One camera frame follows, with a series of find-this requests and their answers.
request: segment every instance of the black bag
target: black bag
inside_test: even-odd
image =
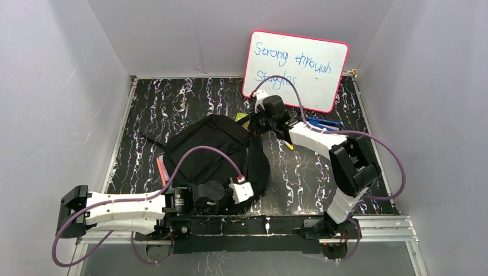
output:
[[[164,165],[172,175],[181,157],[191,148],[207,145],[228,155],[253,187],[254,196],[239,205],[234,204],[230,178],[237,177],[235,169],[216,152],[200,149],[192,152],[182,163],[173,187],[196,185],[208,181],[220,182],[225,196],[219,201],[219,214],[242,213],[266,190],[270,167],[262,150],[261,136],[251,135],[239,123],[224,115],[209,115],[170,137],[163,156]]]

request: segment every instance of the wall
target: wall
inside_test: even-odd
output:
[[[0,0],[0,75],[1,274],[66,275],[59,201],[101,189],[129,75],[85,0]]]
[[[137,76],[242,76],[251,32],[344,41],[357,68],[392,0],[89,0],[125,68]]]
[[[487,18],[485,0],[395,0],[359,67],[372,131],[405,163],[396,202],[431,275],[488,270]],[[380,154],[398,183],[396,163]]]

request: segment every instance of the marble pattern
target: marble pattern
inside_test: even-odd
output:
[[[119,153],[113,166],[108,193],[144,193],[161,188],[156,157],[164,150],[147,141],[141,133],[150,133],[167,141],[209,114],[234,118],[246,112],[249,100],[241,95],[242,78],[143,79],[138,80]],[[288,108],[298,114],[299,109]],[[340,121],[346,129],[368,131],[353,79],[343,77],[329,114],[308,112],[307,117]],[[247,214],[285,215],[320,214],[331,202],[336,184],[330,162],[313,151],[297,147],[290,151],[274,133],[262,137],[271,165],[268,190],[256,200]],[[383,179],[369,190],[386,196]],[[396,214],[390,202],[366,201],[358,214]]]

